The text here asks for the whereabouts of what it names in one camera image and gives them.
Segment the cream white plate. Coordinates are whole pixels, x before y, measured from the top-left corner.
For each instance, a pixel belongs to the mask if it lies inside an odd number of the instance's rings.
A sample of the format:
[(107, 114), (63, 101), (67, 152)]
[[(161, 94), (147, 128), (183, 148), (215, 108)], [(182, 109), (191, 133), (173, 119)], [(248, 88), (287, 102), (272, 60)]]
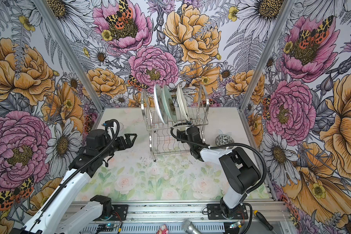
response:
[(182, 91), (180, 86), (177, 86), (176, 97), (177, 97), (177, 103), (178, 103), (179, 110), (180, 110), (182, 117), (186, 121), (190, 121), (188, 107), (187, 107), (187, 101), (184, 97), (183, 91)]

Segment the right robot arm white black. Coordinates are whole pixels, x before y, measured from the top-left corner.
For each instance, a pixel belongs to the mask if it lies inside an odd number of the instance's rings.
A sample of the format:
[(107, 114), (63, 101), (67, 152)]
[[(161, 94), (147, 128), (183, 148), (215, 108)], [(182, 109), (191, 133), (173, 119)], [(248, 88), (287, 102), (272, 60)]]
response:
[(220, 210), (225, 218), (232, 218), (243, 207), (251, 191), (264, 183), (267, 167), (263, 156), (253, 147), (243, 143), (210, 146), (203, 142), (197, 126), (187, 126), (184, 131), (170, 129), (171, 136), (188, 144), (191, 155), (199, 161), (220, 165), (229, 183), (220, 200)]

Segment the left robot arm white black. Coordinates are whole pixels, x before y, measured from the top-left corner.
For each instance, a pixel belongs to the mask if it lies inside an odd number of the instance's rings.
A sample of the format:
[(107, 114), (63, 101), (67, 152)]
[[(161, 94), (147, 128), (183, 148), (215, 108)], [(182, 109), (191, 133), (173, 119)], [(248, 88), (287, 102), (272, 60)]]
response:
[(67, 220), (62, 217), (81, 189), (115, 152), (133, 147), (137, 134), (118, 136), (118, 130), (97, 129), (90, 132), (86, 145), (72, 161), (69, 171), (39, 211), (28, 220), (19, 234), (77, 234), (96, 219), (109, 220), (116, 212), (110, 198), (93, 196), (87, 205)]

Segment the pink black patterned bowl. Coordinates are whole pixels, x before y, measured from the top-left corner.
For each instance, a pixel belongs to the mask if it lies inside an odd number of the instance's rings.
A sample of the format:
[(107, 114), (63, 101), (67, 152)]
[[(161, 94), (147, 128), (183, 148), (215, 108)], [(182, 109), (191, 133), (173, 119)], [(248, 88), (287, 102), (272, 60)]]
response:
[(216, 137), (215, 143), (217, 146), (222, 146), (226, 144), (232, 144), (234, 143), (234, 140), (231, 136), (222, 134)]

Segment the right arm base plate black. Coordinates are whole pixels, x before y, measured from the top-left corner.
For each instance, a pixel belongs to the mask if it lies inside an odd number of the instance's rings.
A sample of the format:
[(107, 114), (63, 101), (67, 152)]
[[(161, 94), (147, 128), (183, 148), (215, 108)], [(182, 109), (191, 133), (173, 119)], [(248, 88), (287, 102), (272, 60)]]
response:
[(209, 220), (246, 220), (249, 218), (247, 209), (243, 205), (230, 209), (222, 204), (207, 204), (207, 216)]

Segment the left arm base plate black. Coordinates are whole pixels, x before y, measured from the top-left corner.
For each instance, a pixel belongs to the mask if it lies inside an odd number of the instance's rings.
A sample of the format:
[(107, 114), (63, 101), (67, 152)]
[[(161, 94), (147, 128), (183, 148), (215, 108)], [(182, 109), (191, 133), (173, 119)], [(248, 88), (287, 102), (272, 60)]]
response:
[(125, 221), (128, 215), (129, 206), (124, 204), (103, 205), (102, 214), (98, 221)]

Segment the chrome two-tier dish rack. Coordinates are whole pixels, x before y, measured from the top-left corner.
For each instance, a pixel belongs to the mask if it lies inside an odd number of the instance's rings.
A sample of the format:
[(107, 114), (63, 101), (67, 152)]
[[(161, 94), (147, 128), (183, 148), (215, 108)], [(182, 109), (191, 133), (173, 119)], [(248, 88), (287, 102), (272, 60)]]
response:
[(176, 109), (177, 122), (173, 123), (166, 115), (166, 124), (163, 124), (159, 120), (155, 108), (154, 93), (149, 93), (147, 91), (141, 92), (141, 111), (146, 130), (149, 134), (149, 148), (153, 161), (157, 161), (157, 156), (161, 155), (190, 152), (188, 144), (181, 143), (171, 136), (170, 129), (172, 127), (174, 128), (174, 133), (176, 133), (177, 130), (185, 130), (187, 126), (197, 126), (200, 129), (201, 138), (205, 143), (205, 127), (208, 125), (210, 107), (207, 89), (204, 85), (200, 85), (199, 88), (196, 89), (183, 89), (182, 87), (181, 89), (187, 101), (190, 121), (186, 121), (180, 113), (176, 97), (177, 88), (175, 88), (169, 91)]

